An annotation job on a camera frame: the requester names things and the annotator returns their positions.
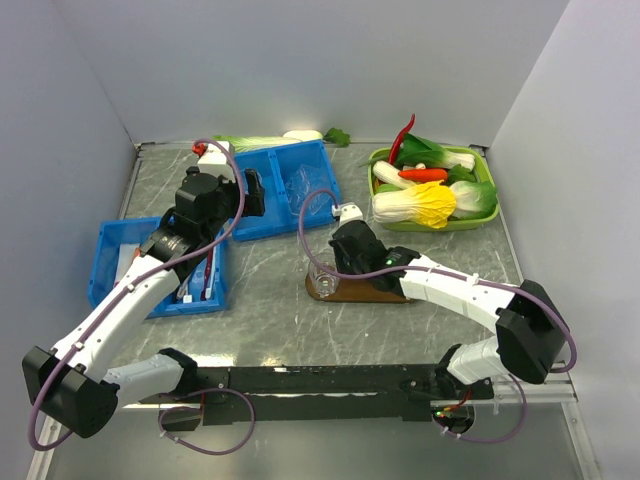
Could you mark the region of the clear faceted plastic cup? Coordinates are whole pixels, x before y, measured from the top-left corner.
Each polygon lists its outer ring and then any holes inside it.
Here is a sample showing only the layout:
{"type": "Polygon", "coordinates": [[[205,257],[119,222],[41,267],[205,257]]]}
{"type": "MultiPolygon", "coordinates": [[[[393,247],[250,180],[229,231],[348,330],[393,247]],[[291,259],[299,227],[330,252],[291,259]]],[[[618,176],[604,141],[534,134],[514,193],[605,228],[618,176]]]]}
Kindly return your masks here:
{"type": "MultiPolygon", "coordinates": [[[[315,256],[316,260],[325,268],[336,271],[335,257],[332,250],[319,253],[315,256]]],[[[323,299],[336,293],[340,279],[334,275],[330,275],[320,269],[315,263],[308,263],[308,291],[314,298],[323,299]]]]}

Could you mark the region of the clear plastic tray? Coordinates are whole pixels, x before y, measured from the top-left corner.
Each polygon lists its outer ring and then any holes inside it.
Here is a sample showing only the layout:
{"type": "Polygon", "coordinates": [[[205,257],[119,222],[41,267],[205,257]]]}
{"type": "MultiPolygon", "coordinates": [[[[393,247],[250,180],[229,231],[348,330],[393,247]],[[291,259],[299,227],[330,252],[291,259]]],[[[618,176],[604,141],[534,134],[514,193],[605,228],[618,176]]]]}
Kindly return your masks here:
{"type": "MultiPolygon", "coordinates": [[[[283,176],[285,194],[288,202],[292,221],[296,224],[300,218],[300,212],[305,199],[314,191],[331,189],[331,177],[326,168],[302,164],[288,171],[283,176]]],[[[309,201],[304,222],[311,223],[328,222],[332,219],[331,197],[327,194],[319,194],[309,201]]]]}

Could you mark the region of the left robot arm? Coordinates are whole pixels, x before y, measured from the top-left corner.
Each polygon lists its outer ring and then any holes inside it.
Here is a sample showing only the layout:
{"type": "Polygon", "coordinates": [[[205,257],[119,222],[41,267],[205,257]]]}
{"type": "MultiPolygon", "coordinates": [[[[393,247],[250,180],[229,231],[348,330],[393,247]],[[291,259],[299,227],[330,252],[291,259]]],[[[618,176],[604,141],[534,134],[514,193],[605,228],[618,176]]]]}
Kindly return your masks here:
{"type": "Polygon", "coordinates": [[[167,394],[176,402],[195,395],[197,363],[173,348],[118,369],[110,363],[130,334],[178,289],[240,218],[264,212],[264,188],[255,170],[246,169],[235,180],[225,181],[197,167],[188,169],[174,206],[163,215],[120,282],[54,347],[34,347],[24,356],[22,368],[32,403],[28,440],[34,449],[45,448],[34,431],[39,413],[88,438],[124,405],[157,394],[167,394]]]}

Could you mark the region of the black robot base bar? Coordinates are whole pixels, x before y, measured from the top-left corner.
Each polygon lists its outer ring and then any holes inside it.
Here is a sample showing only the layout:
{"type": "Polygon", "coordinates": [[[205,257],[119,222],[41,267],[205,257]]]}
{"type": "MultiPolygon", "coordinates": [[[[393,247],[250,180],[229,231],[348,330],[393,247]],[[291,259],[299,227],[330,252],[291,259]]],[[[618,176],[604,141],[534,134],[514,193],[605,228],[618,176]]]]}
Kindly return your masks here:
{"type": "Polygon", "coordinates": [[[191,396],[156,394],[144,404],[204,403],[204,424],[248,421],[245,402],[229,393],[200,393],[229,388],[252,403],[258,421],[399,418],[429,422],[433,403],[491,400],[491,381],[466,386],[435,364],[206,367],[198,370],[191,396]]]}

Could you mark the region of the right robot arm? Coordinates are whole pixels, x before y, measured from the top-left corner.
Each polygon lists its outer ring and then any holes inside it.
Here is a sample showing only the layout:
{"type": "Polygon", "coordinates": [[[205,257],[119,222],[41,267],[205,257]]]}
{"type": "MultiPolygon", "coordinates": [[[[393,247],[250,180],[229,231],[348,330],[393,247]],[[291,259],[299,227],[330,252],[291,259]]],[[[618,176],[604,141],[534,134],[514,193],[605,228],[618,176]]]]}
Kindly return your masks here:
{"type": "Polygon", "coordinates": [[[459,398],[472,384],[499,375],[542,384],[553,370],[567,325],[538,283],[492,283],[417,251],[387,248],[362,220],[338,227],[329,245],[339,273],[361,275],[377,291],[443,307],[491,333],[483,341],[447,351],[436,375],[444,396],[459,398]]]}

